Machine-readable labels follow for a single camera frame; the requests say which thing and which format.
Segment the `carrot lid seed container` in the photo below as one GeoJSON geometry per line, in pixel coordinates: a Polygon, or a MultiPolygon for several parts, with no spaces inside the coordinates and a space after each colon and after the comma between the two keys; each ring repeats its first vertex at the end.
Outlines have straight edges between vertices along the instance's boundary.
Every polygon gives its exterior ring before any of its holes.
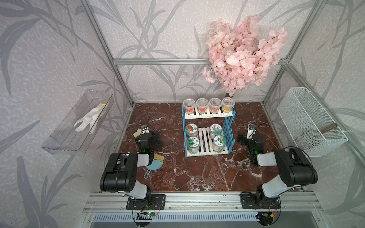
{"type": "Polygon", "coordinates": [[[217,135],[213,139],[213,151],[220,153],[223,151],[224,147],[226,146],[227,140],[223,135],[217,135]]]}

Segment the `pink flower lid container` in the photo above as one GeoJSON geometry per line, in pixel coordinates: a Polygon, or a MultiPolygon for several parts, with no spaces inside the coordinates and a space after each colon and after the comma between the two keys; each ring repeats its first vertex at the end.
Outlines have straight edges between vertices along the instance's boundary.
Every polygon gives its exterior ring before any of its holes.
{"type": "Polygon", "coordinates": [[[210,126],[210,129],[209,129],[209,136],[211,139],[213,139],[214,137],[218,136],[218,135],[221,135],[222,133],[222,126],[219,125],[219,124],[212,124],[210,126]]]}

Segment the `green label seed container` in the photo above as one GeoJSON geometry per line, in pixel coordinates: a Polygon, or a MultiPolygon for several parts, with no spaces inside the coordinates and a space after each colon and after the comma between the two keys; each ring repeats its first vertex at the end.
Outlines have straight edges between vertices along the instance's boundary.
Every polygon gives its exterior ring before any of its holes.
{"type": "Polygon", "coordinates": [[[191,136],[187,139],[187,151],[190,154],[196,154],[200,150],[200,140],[198,137],[191,136]]]}

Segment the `strawberry lid seed container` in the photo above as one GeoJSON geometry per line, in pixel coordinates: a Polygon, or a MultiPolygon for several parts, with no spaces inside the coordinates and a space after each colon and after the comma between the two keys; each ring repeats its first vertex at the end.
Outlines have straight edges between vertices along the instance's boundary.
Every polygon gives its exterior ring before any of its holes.
{"type": "Polygon", "coordinates": [[[185,127],[185,133],[186,133],[187,138],[197,137],[198,136],[198,126],[196,124],[189,123],[185,127]]]}

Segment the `small clear container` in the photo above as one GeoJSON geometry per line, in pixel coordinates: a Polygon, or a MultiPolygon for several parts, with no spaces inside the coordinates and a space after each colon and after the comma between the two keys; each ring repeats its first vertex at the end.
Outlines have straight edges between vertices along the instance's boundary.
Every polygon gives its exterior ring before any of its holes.
{"type": "Polygon", "coordinates": [[[235,101],[231,97],[225,97],[222,100],[222,106],[221,109],[224,113],[229,113],[235,105],[235,101]]]}

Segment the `clear seed container red label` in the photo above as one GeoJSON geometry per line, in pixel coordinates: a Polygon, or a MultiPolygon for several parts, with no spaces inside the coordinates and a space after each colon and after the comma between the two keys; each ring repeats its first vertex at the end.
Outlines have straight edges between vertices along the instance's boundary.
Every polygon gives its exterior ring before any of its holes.
{"type": "Polygon", "coordinates": [[[184,112],[188,115],[192,115],[195,111],[196,102],[194,99],[185,99],[182,103],[184,112]]]}

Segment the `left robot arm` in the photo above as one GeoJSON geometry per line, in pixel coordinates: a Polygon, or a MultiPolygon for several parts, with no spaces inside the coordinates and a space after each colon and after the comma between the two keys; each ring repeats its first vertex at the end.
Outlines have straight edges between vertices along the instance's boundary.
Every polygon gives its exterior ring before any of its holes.
{"type": "Polygon", "coordinates": [[[100,179],[100,190],[124,193],[133,200],[150,203],[152,194],[147,185],[137,180],[137,169],[153,163],[154,135],[144,133],[137,137],[141,153],[112,153],[100,179]]]}

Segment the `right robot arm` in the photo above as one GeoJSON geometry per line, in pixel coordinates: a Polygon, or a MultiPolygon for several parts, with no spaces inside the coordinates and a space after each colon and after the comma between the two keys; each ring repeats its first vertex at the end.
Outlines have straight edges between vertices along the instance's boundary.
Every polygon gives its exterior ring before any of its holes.
{"type": "Polygon", "coordinates": [[[254,166],[276,166],[278,175],[257,187],[257,202],[277,199],[281,194],[294,188],[315,184],[318,174],[305,151],[289,146],[265,153],[263,137],[238,134],[238,142],[249,150],[249,161],[254,166]]]}

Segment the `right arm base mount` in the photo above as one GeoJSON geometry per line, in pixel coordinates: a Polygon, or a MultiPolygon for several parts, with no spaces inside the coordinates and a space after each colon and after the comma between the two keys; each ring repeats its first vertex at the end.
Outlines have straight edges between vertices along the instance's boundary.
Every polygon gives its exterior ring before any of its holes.
{"type": "Polygon", "coordinates": [[[281,209],[278,197],[268,198],[261,192],[241,192],[240,202],[243,209],[281,209]]]}

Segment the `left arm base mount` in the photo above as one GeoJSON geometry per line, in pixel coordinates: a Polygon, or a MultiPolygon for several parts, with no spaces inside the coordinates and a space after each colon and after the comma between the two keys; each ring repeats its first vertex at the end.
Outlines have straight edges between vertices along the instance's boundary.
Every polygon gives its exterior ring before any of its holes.
{"type": "Polygon", "coordinates": [[[165,194],[152,194],[147,195],[145,199],[132,199],[128,198],[126,209],[127,210],[164,210],[166,203],[165,194]]]}

